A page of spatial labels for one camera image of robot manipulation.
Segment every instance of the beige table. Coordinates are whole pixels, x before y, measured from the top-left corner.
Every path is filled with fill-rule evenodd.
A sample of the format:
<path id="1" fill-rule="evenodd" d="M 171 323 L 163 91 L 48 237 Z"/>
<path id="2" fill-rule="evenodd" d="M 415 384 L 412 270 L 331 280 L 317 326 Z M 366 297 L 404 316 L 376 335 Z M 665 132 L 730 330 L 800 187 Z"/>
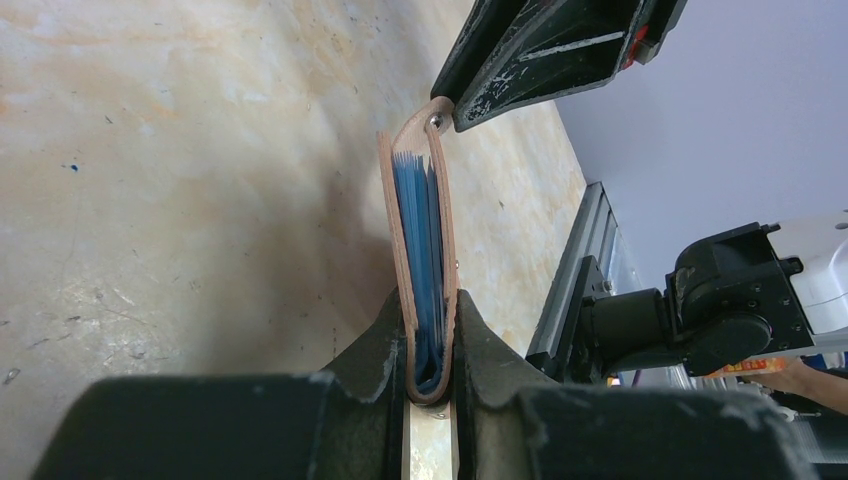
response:
<path id="1" fill-rule="evenodd" d="M 470 5 L 0 4 L 0 477 L 99 378 L 315 370 L 373 321 L 375 131 Z M 443 138 L 462 284 L 523 353 L 584 180 L 552 104 Z M 449 477 L 447 422 L 413 420 L 414 476 Z"/>

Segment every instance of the orange object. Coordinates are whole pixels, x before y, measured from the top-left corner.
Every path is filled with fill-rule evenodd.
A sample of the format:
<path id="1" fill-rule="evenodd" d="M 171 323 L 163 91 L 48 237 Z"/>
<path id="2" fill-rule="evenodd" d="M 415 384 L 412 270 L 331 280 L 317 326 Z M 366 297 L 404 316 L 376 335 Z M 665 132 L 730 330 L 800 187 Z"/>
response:
<path id="1" fill-rule="evenodd" d="M 789 365 L 789 362 L 786 357 L 748 359 L 736 365 L 728 365 L 721 370 L 706 375 L 704 378 L 739 377 L 761 373 L 774 373 L 783 370 L 787 365 Z"/>

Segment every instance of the white casing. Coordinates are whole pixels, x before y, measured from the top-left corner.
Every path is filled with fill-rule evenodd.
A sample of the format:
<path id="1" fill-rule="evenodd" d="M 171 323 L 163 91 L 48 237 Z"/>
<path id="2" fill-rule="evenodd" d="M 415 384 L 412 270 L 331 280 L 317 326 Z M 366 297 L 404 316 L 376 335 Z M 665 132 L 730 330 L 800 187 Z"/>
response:
<path id="1" fill-rule="evenodd" d="M 816 335 L 848 327 L 848 213 L 780 222 L 768 239 L 778 258 L 798 257 L 789 277 Z"/>

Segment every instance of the dark spot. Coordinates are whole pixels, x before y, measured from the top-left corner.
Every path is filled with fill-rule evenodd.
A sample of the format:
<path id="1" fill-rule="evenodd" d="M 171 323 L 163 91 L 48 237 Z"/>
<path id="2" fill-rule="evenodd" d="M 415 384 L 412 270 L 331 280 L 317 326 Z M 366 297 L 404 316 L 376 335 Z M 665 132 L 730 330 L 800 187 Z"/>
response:
<path id="1" fill-rule="evenodd" d="M 42 338 L 41 340 L 39 340 L 39 341 L 33 343 L 32 345 L 30 345 L 29 347 L 27 347 L 27 350 L 32 350 L 33 348 L 41 345 L 42 343 L 47 343 L 49 341 L 50 341 L 49 338 Z"/>
<path id="2" fill-rule="evenodd" d="M 21 373 L 20 368 L 13 368 L 9 370 L 9 373 L 6 374 L 6 378 L 3 379 L 3 385 L 8 385 L 12 383 L 12 380 L 17 378 L 17 376 Z"/>

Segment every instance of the white wall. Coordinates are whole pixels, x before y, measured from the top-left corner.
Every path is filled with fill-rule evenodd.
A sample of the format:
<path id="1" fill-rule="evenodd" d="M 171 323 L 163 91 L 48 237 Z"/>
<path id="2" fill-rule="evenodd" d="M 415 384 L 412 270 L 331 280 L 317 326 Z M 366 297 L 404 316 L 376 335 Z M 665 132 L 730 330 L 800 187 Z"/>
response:
<path id="1" fill-rule="evenodd" d="M 848 1 L 689 0 L 653 62 L 558 106 L 662 286 L 702 237 L 848 208 Z"/>

